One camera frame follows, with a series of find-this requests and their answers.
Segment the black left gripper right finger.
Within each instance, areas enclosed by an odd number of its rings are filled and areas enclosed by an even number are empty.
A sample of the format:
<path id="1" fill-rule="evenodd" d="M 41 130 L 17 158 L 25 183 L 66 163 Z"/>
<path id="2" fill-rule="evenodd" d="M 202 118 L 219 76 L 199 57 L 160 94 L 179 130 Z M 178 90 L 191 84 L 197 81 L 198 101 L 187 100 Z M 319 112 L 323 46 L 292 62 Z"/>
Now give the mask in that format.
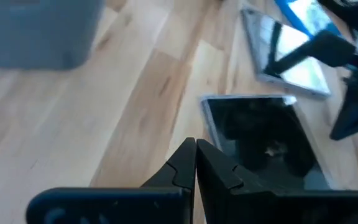
<path id="1" fill-rule="evenodd" d="M 358 224 L 358 190 L 273 185 L 197 140 L 197 176 L 207 224 Z"/>

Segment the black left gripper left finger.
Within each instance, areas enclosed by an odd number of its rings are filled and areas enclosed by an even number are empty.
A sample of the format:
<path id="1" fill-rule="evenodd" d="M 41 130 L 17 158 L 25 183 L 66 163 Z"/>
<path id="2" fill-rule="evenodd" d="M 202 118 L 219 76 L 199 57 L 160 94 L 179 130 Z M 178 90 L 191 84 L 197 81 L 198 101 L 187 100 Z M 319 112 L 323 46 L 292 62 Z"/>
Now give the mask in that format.
<path id="1" fill-rule="evenodd" d="M 36 195 L 27 224 L 192 224 L 196 141 L 186 138 L 140 187 L 58 187 Z"/>

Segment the clear CD jewel case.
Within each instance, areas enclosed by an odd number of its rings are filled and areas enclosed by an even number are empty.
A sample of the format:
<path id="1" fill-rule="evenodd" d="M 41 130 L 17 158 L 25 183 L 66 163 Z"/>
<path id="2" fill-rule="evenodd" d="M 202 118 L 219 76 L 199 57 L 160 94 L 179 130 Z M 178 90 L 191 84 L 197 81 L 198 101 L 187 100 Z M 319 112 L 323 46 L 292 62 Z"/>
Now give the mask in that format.
<path id="1" fill-rule="evenodd" d="M 268 65 L 279 61 L 308 41 L 310 38 L 306 34 L 251 8 L 241 9 L 241 16 L 255 76 L 260 81 L 281 85 L 316 98 L 331 95 L 321 66 L 314 58 L 303 59 L 277 75 L 267 71 Z"/>

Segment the blue Blu-ray case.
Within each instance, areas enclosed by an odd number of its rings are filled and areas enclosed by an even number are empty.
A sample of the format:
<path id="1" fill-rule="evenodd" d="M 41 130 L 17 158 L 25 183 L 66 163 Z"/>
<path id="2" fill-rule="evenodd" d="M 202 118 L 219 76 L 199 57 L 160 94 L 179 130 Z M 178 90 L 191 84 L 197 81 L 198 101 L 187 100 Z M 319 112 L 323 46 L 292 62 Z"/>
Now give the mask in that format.
<path id="1" fill-rule="evenodd" d="M 274 0 L 290 24 L 309 37 L 321 30 L 341 36 L 334 22 L 317 0 Z"/>

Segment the black-tray CD jewel case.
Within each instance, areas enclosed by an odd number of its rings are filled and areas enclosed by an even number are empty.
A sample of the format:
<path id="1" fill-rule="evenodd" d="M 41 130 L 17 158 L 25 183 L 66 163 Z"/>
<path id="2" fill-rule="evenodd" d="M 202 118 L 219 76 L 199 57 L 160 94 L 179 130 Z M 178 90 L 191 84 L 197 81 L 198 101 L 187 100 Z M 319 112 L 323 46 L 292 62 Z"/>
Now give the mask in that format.
<path id="1" fill-rule="evenodd" d="M 329 190 L 288 95 L 208 95 L 200 99 L 213 144 L 273 185 Z"/>

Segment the grey translucent plastic bin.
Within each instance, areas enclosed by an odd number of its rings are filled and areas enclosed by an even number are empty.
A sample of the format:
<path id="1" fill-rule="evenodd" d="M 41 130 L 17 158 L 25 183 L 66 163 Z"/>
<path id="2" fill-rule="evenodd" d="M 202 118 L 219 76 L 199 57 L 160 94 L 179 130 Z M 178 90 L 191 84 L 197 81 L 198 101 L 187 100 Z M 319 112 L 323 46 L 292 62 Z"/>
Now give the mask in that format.
<path id="1" fill-rule="evenodd" d="M 83 65 L 104 6 L 105 0 L 0 0 L 0 68 Z"/>

